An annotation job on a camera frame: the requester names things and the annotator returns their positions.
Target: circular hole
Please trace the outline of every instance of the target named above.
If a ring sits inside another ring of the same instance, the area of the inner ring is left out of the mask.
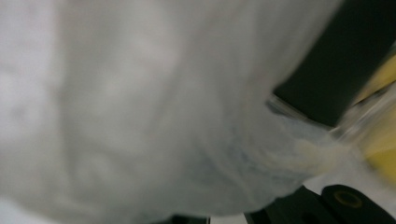
[[[334,198],[339,203],[352,208],[360,208],[363,205],[363,202],[358,196],[346,191],[336,191],[334,193]]]
[[[301,216],[301,219],[305,224],[320,224],[320,220],[317,218],[317,216],[311,213],[304,213]]]
[[[172,217],[172,224],[188,224],[189,219],[186,217]]]

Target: plastic bag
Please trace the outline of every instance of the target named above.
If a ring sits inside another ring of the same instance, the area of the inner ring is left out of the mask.
[[[1,65],[1,197],[62,223],[227,215],[332,164],[326,131],[264,102],[340,1],[27,2],[0,9],[1,57],[20,50]]]

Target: crumpled plastic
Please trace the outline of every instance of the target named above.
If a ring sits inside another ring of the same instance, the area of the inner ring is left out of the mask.
[[[264,104],[338,0],[0,3],[0,197],[41,216],[252,211],[340,148]]]

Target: white fabric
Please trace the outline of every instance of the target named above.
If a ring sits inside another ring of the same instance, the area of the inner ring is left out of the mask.
[[[264,106],[340,1],[0,1],[0,196],[62,223],[230,215],[332,164]]]

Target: white plastic bag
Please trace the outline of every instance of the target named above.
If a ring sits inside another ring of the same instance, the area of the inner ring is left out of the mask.
[[[0,65],[1,197],[73,224],[226,215],[332,163],[325,131],[264,102],[340,1],[1,3],[2,60],[20,50]]]

